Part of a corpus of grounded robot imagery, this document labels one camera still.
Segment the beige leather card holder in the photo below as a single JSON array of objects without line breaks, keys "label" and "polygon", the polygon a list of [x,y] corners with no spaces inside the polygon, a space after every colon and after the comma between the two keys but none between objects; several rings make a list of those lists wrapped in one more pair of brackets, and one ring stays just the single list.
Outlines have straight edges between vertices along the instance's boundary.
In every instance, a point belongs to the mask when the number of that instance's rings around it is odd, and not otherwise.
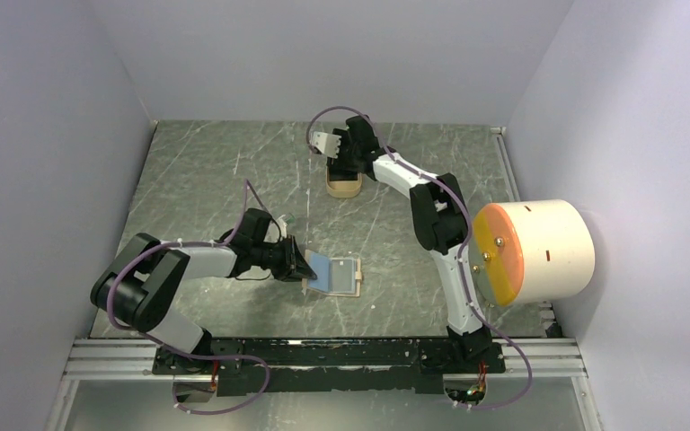
[{"label": "beige leather card holder", "polygon": [[305,261],[316,274],[316,279],[306,278],[302,281],[305,291],[327,296],[360,296],[363,281],[360,259],[329,258],[314,251],[306,251]]}]

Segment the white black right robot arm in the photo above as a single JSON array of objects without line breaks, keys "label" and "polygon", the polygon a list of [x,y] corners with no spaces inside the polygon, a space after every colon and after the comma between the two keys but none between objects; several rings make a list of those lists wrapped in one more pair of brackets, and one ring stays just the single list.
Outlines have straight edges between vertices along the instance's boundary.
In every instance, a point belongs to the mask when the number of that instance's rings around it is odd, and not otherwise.
[{"label": "white black right robot arm", "polygon": [[380,145],[373,125],[360,116],[331,133],[314,132],[312,145],[335,171],[364,175],[409,199],[414,234],[436,264],[447,301],[447,332],[453,342],[449,361],[458,371],[472,371],[492,336],[474,291],[471,220],[456,176],[425,171]]}]

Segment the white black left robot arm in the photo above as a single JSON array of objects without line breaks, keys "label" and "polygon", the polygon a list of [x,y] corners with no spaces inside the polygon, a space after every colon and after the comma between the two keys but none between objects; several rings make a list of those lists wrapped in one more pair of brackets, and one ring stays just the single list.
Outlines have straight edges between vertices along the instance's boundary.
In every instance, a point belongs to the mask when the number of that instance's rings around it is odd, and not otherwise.
[{"label": "white black left robot arm", "polygon": [[182,281],[239,278],[252,268],[267,270],[283,282],[318,278],[293,236],[267,240],[274,222],[267,211],[250,208],[216,242],[163,242],[139,233],[98,278],[90,301],[111,322],[176,349],[181,366],[201,373],[213,359],[212,336],[173,309]]}]

